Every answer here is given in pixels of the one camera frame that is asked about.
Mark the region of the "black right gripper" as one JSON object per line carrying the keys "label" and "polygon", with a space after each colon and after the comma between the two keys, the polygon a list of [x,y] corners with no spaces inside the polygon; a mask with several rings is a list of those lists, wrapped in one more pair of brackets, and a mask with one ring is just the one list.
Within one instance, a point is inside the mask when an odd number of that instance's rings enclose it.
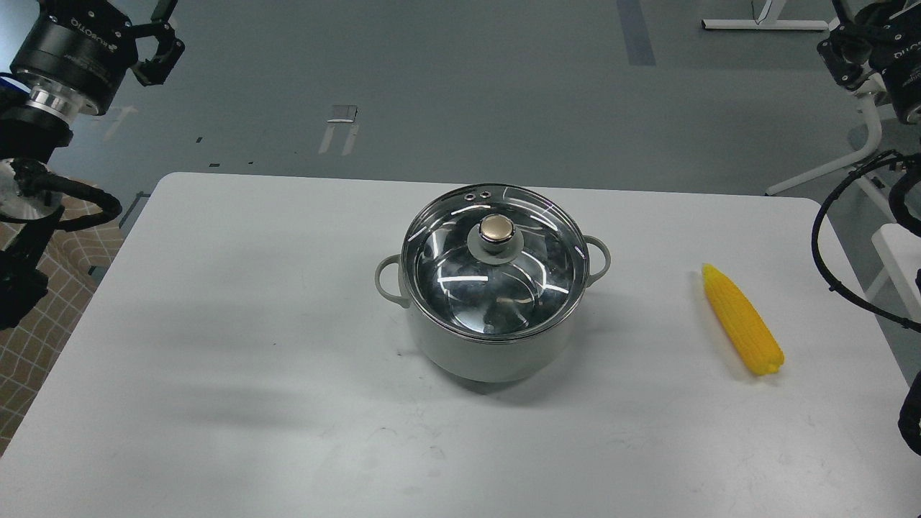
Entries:
{"label": "black right gripper", "polygon": [[[852,3],[835,1],[838,26],[817,44],[822,62],[835,84],[846,91],[856,91],[879,73],[898,120],[919,124],[919,1],[869,1],[856,11]],[[879,44],[879,34],[898,35],[891,43]],[[871,55],[877,44],[872,68]]]}

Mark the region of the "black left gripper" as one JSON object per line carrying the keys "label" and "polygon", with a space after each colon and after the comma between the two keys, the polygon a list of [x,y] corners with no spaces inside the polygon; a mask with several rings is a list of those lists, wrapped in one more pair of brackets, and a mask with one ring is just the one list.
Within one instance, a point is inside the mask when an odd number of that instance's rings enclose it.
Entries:
{"label": "black left gripper", "polygon": [[[170,22],[177,3],[159,0],[151,23],[134,26],[108,1],[40,1],[11,73],[22,83],[56,82],[85,98],[82,114],[106,114],[131,65],[142,86],[155,86],[164,84],[180,61],[186,45]],[[137,61],[135,40],[142,38],[155,38],[157,50],[151,59]]]}

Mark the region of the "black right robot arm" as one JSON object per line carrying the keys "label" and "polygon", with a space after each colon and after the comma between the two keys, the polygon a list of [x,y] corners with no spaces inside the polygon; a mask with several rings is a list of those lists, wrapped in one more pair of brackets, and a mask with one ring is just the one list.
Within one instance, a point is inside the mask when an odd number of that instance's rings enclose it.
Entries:
{"label": "black right robot arm", "polygon": [[[833,1],[832,6],[838,26],[817,44],[817,52],[832,79],[842,88],[854,91],[872,75],[878,75],[898,122],[919,127],[919,2],[873,1],[858,11],[843,1]],[[859,162],[820,202],[810,227],[810,255],[828,291],[869,314],[919,332],[918,317],[894,314],[843,283],[838,272],[826,262],[825,246],[820,242],[829,232],[830,213],[842,195],[856,181],[881,168],[901,171],[894,186],[889,188],[886,206],[895,224],[919,237],[919,210],[911,209],[909,204],[910,194],[919,191],[919,152],[884,150]]]}

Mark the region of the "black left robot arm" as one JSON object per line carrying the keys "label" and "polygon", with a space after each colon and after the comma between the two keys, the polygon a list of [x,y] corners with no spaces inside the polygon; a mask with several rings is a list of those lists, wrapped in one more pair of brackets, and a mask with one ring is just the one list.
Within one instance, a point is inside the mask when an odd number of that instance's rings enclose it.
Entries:
{"label": "black left robot arm", "polygon": [[161,85],[184,43],[159,1],[135,24],[108,1],[42,1],[39,16],[2,73],[2,221],[20,230],[1,253],[1,325],[19,325],[48,292],[39,263],[55,232],[111,222],[122,205],[105,191],[53,173],[53,151],[72,140],[82,114],[109,111],[126,73]]}

